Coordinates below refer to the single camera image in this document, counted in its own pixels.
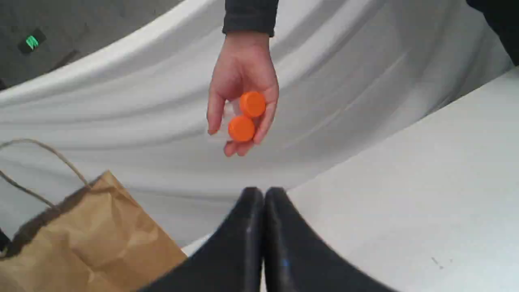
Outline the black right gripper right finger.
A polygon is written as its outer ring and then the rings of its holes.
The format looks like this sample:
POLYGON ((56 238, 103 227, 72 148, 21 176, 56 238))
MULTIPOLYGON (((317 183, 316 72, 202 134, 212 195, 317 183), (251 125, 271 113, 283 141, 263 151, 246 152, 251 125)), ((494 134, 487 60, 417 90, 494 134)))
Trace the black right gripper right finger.
POLYGON ((267 291, 390 291, 330 248, 302 218, 283 188, 267 191, 264 220, 267 291))

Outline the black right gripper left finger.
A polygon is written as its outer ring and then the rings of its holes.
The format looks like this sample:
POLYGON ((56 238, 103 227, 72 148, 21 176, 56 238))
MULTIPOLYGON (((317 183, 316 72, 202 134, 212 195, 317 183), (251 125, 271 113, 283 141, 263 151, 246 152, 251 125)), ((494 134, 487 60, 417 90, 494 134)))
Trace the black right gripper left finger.
POLYGON ((143 292, 258 292, 262 277, 264 197, 246 187, 200 248, 143 292))

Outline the dark sleeved forearm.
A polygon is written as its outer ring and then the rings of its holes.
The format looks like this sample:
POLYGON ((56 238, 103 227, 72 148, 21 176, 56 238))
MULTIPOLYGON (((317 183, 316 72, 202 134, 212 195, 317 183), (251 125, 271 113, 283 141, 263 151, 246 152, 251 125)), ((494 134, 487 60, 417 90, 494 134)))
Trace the dark sleeved forearm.
POLYGON ((226 0, 222 32, 252 31, 274 37, 278 0, 226 0))

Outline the person's bare hand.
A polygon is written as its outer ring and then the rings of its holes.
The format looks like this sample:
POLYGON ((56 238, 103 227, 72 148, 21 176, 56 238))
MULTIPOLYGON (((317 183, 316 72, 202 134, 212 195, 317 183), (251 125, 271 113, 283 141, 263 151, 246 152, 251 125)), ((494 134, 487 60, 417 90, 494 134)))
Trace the person's bare hand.
POLYGON ((209 87, 206 111, 209 134, 213 135, 219 130, 226 101, 239 98, 248 91, 263 94, 265 113, 259 120, 252 141, 226 143, 224 153, 227 157, 244 157, 254 146, 262 143, 274 121, 279 98, 269 35, 252 31, 230 32, 225 36, 209 87))

